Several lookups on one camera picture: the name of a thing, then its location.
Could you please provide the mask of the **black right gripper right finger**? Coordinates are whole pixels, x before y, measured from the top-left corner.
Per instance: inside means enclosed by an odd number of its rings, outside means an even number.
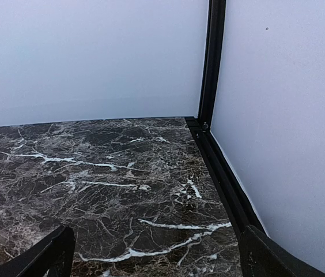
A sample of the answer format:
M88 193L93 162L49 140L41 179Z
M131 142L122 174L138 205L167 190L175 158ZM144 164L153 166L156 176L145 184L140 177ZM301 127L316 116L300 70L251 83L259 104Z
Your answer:
M294 257L253 225L239 239L243 276L325 276L325 273Z

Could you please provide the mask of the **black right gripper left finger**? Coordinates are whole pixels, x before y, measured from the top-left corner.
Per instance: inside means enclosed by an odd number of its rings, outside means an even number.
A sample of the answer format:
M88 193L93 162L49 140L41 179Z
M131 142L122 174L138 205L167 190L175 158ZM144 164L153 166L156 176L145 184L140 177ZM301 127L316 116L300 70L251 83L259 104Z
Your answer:
M74 250L73 229L61 225L25 253L0 265L0 276L70 276Z

